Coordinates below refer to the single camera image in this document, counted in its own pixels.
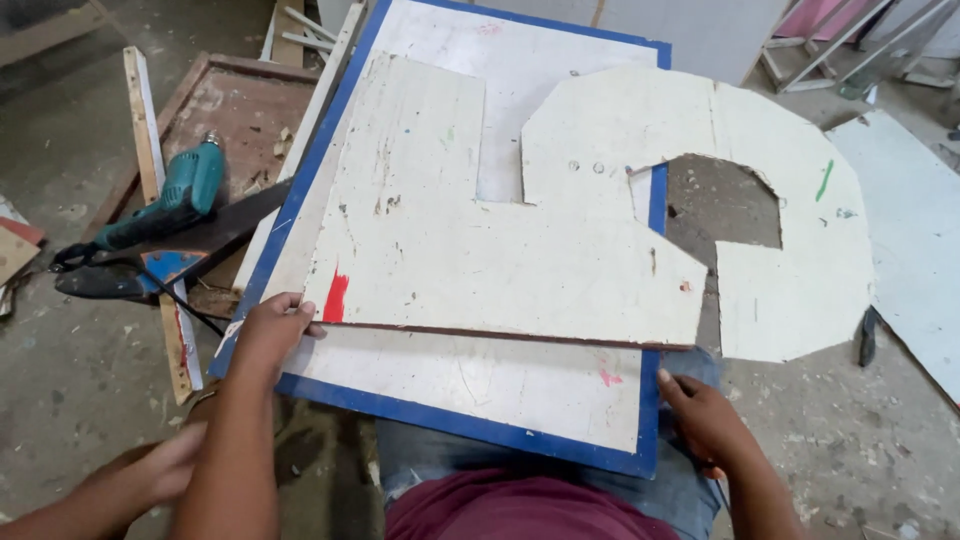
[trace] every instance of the workbench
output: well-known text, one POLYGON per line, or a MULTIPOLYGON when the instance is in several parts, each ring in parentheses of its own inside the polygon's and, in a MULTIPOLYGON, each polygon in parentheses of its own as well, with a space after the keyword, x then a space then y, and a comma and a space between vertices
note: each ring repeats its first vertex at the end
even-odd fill
MULTIPOLYGON (((302 291, 372 49, 485 79, 477 198, 520 201, 520 129, 559 81, 670 45, 446 0, 380 0, 300 164, 209 372, 223 377, 249 310, 302 291)), ((666 165, 632 179, 635 217, 664 232, 666 165)), ((532 340, 327 326, 287 359, 282 393, 636 477, 656 466, 660 353, 532 340)))

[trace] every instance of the blue jeans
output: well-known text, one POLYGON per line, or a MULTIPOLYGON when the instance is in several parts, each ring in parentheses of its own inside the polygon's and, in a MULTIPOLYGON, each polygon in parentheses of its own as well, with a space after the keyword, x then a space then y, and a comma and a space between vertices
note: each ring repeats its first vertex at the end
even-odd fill
MULTIPOLYGON (((719 387, 720 369, 697 347, 685 353, 664 353, 661 366, 719 387)), ((459 471, 518 467, 531 476, 545 474, 614 494, 643 514, 670 524, 683 540, 708 540, 721 496, 713 480, 695 470, 678 451, 669 405, 660 410, 657 471, 654 479, 637 479, 539 454, 419 428, 391 420, 376 421, 380 481, 390 505, 411 487, 459 471)))

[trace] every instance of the concrete floor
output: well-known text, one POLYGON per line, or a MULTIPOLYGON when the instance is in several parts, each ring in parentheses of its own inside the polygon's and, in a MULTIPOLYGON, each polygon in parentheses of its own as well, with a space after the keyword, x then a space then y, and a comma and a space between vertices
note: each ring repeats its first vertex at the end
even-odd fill
MULTIPOLYGON (((129 0, 115 15, 147 55, 155 101, 164 103, 200 51, 256 57, 272 5, 129 0)), ((106 28, 0 69, 0 193, 48 233, 37 268, 79 237, 133 159, 123 45, 106 28)), ((770 93, 759 72, 746 86, 770 93)), ((823 129, 868 108, 830 90, 773 99, 823 129)), ((929 88, 885 84, 878 104, 927 145, 960 152, 946 142, 943 99, 929 88)), ((723 191, 726 173, 698 168, 706 166, 671 169, 695 169, 697 178, 671 174, 671 202, 680 207, 671 239, 691 242, 686 249, 707 259, 705 238, 778 241, 768 195, 749 186, 723 191), (723 198, 710 190, 718 185, 723 198)), ((0 322, 0 520, 53 501, 132 445, 169 436, 171 421, 186 412, 173 403, 155 309, 68 301, 52 281, 34 275, 18 291, 13 317, 0 322)), ((715 347, 710 305, 701 339, 715 347)), ((210 357, 215 340, 199 335, 201 356, 210 357)), ((890 336, 878 337, 870 368, 855 358, 856 344, 847 343, 783 365, 728 361, 725 390, 816 536, 853 540, 862 524, 895 531, 913 519, 921 538, 960 538, 956 411, 890 336)), ((367 473, 369 420, 306 402, 285 401, 283 409, 276 473, 284 533, 382 535, 367 473)), ((130 538, 160 538, 167 517, 152 512, 130 538)), ((714 537, 732 538, 725 515, 714 537)))

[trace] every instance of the pink paint mark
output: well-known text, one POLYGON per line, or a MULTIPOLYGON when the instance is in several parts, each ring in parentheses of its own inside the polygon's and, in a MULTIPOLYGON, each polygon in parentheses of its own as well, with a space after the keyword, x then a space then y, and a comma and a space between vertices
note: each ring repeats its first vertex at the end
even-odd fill
POLYGON ((503 32, 503 28, 492 22, 488 22, 487 24, 481 25, 480 28, 477 28, 477 34, 481 36, 493 36, 501 32, 503 32))
POLYGON ((333 270, 333 281, 330 282, 330 290, 326 293, 326 304, 324 304, 324 322, 342 323, 344 322, 344 295, 347 294, 347 285, 350 283, 349 276, 338 274, 340 264, 333 270))
POLYGON ((608 388, 611 384, 620 384, 623 382, 623 379, 621 379, 619 375, 611 375, 607 373, 605 369, 600 370, 600 379, 603 379, 603 383, 606 384, 608 388))

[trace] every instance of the blue-edged board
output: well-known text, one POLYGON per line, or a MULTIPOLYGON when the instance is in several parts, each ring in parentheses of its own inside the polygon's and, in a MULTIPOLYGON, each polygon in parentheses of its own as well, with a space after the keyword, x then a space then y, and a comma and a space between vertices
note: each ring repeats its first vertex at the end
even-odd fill
MULTIPOLYGON (((650 47, 657 50, 657 67, 670 69, 671 47, 668 43, 447 0, 413 1, 449 10, 473 12, 521 24, 561 30, 572 34, 650 47)), ((326 149, 337 125, 340 123, 347 101, 360 78, 360 72, 367 56, 370 54, 373 41, 387 11, 390 9, 391 3, 392 0, 379 0, 376 3, 376 7, 367 21, 367 26, 357 41, 356 50, 350 59, 347 70, 344 72, 343 80, 330 102, 329 110, 317 128, 313 143, 300 164, 300 170, 294 177, 290 194, 276 218, 277 223, 293 223, 300 213, 303 197, 317 175, 326 149)), ((660 234, 664 233, 666 220, 666 172, 666 163, 654 167, 650 188, 649 226, 660 234)), ((234 323, 244 320, 251 307, 260 302, 289 231, 289 227, 279 227, 270 233, 263 253, 260 255, 250 282, 244 291, 243 298, 240 300, 233 316, 234 323)), ((235 344, 236 335, 231 336, 223 343, 210 364, 210 375, 215 377, 226 375, 235 344)), ((640 412, 635 453, 622 452, 549 433, 508 426, 491 420, 483 420, 433 406, 389 398, 289 373, 284 373, 280 378, 276 385, 276 391, 381 418, 446 431, 536 454, 551 455, 633 477, 652 478, 657 465, 657 418, 660 396, 656 373, 659 365, 659 352, 643 352, 640 371, 640 412)))

